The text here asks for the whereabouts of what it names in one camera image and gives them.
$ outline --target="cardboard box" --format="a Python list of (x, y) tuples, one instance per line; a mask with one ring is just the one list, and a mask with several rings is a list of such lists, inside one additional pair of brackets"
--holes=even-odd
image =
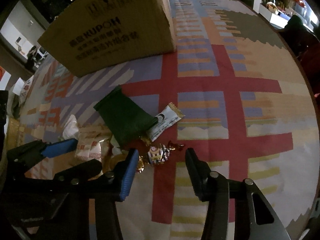
[(77, 77), (175, 50), (169, 0), (76, 0), (38, 42)]

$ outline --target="blue object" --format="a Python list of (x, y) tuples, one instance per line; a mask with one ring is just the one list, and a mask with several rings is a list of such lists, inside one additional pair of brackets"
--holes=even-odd
[(138, 161), (139, 161), (139, 152), (135, 150), (130, 160), (130, 163), (128, 165), (128, 168), (125, 171), (125, 174), (122, 178), (121, 192), (119, 195), (121, 201), (124, 201), (125, 198), (129, 196), (133, 178), (137, 170)]
[(77, 144), (78, 140), (76, 139), (68, 139), (62, 142), (48, 144), (41, 154), (45, 157), (53, 158), (68, 152), (75, 151), (77, 148)]

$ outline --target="dark green object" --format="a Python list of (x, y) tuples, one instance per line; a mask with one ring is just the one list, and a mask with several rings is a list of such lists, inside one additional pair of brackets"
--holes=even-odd
[(147, 114), (125, 96), (120, 86), (115, 87), (93, 108), (99, 112), (120, 146), (139, 138), (158, 122), (158, 118)]

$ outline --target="colorful patterned tablecloth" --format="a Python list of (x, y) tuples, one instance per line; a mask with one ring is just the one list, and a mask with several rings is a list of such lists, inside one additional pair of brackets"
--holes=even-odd
[[(103, 123), (93, 106), (116, 85), (151, 115), (173, 102), (185, 117), (157, 141), (193, 147), (227, 178), (252, 178), (297, 239), (316, 195), (320, 148), (315, 109), (295, 60), (270, 26), (239, 1), (170, 5), (178, 38), (174, 53), (82, 78), (49, 56), (21, 111), (20, 142), (56, 142), (70, 114), (80, 125)], [(64, 165), (63, 158), (45, 159), (31, 173), (52, 179)], [(137, 174), (117, 209), (126, 240), (195, 240), (207, 204), (194, 195), (184, 152), (175, 152), (164, 165)], [(92, 214), (90, 222), (95, 239)], [(230, 239), (233, 228), (230, 212)]]

